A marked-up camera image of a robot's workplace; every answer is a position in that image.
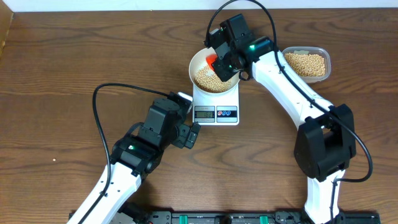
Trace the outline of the red plastic measuring scoop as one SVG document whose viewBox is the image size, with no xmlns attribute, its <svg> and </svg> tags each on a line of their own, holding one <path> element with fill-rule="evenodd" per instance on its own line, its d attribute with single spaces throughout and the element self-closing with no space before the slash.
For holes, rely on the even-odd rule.
<svg viewBox="0 0 398 224">
<path fill-rule="evenodd" d="M 211 70 L 214 70 L 213 63 L 217 60 L 217 58 L 218 58 L 217 54 L 211 54 L 206 56 L 206 62 Z"/>
</svg>

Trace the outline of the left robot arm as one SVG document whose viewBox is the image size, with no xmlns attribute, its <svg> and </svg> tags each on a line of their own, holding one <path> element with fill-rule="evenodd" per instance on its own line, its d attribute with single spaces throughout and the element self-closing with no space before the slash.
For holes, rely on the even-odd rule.
<svg viewBox="0 0 398 224">
<path fill-rule="evenodd" d="M 146 120 L 136 123 L 113 146 L 110 164 L 69 223 L 110 223 L 125 201 L 160 164 L 165 148 L 191 149 L 200 125 L 186 125 L 193 98 L 170 93 L 156 98 Z"/>
</svg>

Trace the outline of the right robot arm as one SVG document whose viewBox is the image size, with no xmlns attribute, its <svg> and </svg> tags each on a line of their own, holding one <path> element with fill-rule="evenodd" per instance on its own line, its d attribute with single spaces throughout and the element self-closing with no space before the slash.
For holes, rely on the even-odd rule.
<svg viewBox="0 0 398 224">
<path fill-rule="evenodd" d="M 277 41 L 256 38 L 241 14 L 207 30 L 204 45 L 216 52 L 211 66 L 221 80 L 246 72 L 286 110 L 298 129 L 294 157 L 307 176 L 305 213 L 312 223 L 335 221 L 340 182 L 356 155 L 352 111 L 315 93 L 287 64 Z"/>
</svg>

